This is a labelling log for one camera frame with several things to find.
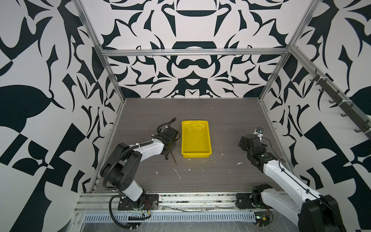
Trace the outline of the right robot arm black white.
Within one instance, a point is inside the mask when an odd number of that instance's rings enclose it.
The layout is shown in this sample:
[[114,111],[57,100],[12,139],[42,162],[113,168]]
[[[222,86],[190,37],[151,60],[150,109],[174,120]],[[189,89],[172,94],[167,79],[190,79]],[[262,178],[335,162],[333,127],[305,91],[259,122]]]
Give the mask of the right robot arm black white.
[[267,151],[261,142],[263,128],[253,134],[242,136],[239,147],[246,152],[248,160],[263,174],[270,177],[286,193],[280,194],[269,184],[253,187],[249,196],[236,195],[236,206],[246,209],[274,209],[294,223],[301,232],[344,232],[337,201],[330,195],[322,195],[305,185],[286,167],[283,159]]

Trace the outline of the yellow plastic bin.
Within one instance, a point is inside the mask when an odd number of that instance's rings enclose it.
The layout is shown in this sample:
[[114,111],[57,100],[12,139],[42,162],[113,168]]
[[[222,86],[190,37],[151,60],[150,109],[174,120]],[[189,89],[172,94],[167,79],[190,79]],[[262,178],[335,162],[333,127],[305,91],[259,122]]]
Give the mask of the yellow plastic bin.
[[209,123],[205,120],[182,121],[182,147],[184,158],[208,158],[212,154]]

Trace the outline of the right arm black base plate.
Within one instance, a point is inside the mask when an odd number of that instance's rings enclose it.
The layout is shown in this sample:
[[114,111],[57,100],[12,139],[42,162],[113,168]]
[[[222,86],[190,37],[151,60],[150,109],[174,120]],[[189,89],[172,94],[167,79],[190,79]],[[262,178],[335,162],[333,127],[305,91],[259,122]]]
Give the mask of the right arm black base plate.
[[262,205],[254,193],[237,193],[236,206],[239,209],[259,209]]

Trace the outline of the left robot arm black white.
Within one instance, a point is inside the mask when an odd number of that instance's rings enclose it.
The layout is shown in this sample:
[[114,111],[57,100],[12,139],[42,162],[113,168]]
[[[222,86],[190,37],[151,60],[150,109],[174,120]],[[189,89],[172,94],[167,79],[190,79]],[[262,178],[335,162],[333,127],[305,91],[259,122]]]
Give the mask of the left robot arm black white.
[[100,170],[103,188],[117,192],[119,197],[127,197],[131,203],[141,207],[146,191],[134,180],[140,163],[157,155],[167,159],[179,138],[179,131],[167,127],[149,141],[135,145],[120,143]]

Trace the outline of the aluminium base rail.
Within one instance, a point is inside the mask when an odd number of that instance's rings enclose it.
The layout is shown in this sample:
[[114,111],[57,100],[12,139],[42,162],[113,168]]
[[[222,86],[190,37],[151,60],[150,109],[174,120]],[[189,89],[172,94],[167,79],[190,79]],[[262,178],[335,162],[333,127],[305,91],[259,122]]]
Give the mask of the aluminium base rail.
[[[167,211],[237,211],[237,192],[155,192],[156,204]],[[109,200],[115,193],[84,193],[80,195],[74,213],[108,212]]]

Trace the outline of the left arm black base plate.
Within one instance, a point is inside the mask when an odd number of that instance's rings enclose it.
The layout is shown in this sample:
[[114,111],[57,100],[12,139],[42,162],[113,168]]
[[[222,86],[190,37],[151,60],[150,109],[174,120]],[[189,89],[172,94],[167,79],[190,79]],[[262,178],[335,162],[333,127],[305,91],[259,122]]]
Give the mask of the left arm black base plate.
[[141,195],[137,201],[133,201],[128,197],[121,197],[118,205],[119,211],[129,211],[134,209],[152,210],[158,207],[159,195],[146,194]]

